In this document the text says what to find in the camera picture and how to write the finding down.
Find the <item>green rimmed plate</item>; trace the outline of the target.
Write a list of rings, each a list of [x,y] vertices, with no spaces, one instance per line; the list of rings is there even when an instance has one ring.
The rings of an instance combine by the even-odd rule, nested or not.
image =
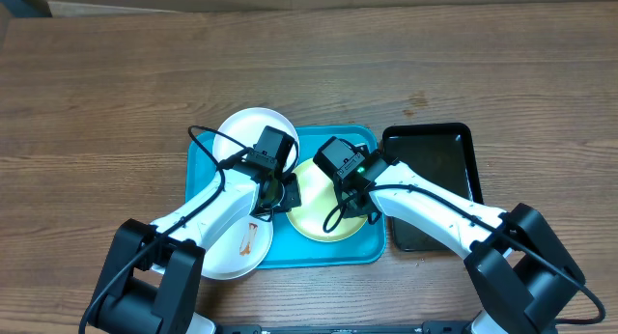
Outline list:
[[[316,241],[335,242],[351,237],[362,228],[366,215],[344,218],[332,232],[326,233],[323,223],[337,205],[331,179],[311,158],[298,165],[293,173],[298,180],[301,205],[291,209],[287,216],[299,233]]]

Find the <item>white plate top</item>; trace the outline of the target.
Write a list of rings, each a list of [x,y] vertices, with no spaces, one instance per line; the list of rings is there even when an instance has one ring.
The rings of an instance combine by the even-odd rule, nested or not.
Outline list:
[[[240,110],[225,120],[218,130],[239,141],[243,146],[252,147],[257,143],[266,126],[284,131],[299,143],[293,124],[279,112],[264,107]],[[216,134],[211,152],[217,160],[223,160],[240,149],[241,146],[238,144]]]

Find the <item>white plate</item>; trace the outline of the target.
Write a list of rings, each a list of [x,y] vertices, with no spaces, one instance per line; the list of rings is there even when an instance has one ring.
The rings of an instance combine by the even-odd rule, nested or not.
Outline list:
[[[279,112],[264,107],[240,110],[225,120],[218,130],[239,141],[243,146],[252,147],[257,143],[266,126],[284,131],[299,143],[293,124]],[[238,144],[216,134],[211,152],[217,160],[223,160],[240,149],[241,146]]]
[[[272,239],[271,222],[243,217],[206,252],[202,276],[231,280],[250,273],[266,257]]]

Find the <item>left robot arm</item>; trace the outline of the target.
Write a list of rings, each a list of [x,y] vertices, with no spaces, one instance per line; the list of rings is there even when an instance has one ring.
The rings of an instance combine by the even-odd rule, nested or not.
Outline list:
[[[228,170],[182,207],[151,224],[116,231],[79,323],[107,333],[214,333],[195,311],[206,252],[236,222],[300,204],[294,174],[266,180]]]

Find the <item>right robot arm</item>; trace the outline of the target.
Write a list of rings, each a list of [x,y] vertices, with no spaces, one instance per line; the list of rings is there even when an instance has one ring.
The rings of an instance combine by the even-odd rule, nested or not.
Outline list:
[[[353,207],[404,220],[464,263],[483,305],[470,333],[550,333],[577,292],[588,293],[573,257],[538,211],[473,203],[380,152],[345,147],[315,163]]]

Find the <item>teal plastic serving tray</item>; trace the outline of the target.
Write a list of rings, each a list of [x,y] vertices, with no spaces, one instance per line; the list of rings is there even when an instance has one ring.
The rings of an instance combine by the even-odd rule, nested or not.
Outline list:
[[[318,147],[332,136],[356,145],[365,144],[371,151],[378,147],[373,132],[361,125],[299,126],[296,131],[300,161],[312,159]],[[214,174],[212,162],[195,143],[191,143],[187,151],[185,199],[190,200],[199,193]],[[276,214],[272,224],[272,244],[258,265],[259,269],[368,264],[376,261],[386,246],[383,218],[374,225],[364,224],[357,233],[338,242],[318,242],[303,236],[284,213]]]

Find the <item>black water tray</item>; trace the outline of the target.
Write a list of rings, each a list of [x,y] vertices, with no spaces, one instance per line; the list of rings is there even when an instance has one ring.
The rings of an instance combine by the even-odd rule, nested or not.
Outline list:
[[[398,125],[382,134],[385,154],[469,201],[484,202],[471,131],[463,123]]]

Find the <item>white plate bottom left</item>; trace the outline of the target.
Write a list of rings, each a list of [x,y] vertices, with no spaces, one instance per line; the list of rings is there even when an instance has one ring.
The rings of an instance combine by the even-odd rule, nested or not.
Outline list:
[[[202,276],[231,280],[250,273],[266,257],[272,239],[271,222],[243,217],[206,252]]]

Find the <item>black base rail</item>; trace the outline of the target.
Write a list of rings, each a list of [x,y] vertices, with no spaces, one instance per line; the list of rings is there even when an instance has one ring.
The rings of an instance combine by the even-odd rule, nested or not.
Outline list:
[[[407,325],[330,325],[261,327],[257,324],[221,325],[215,334],[471,334],[465,320],[429,320]]]

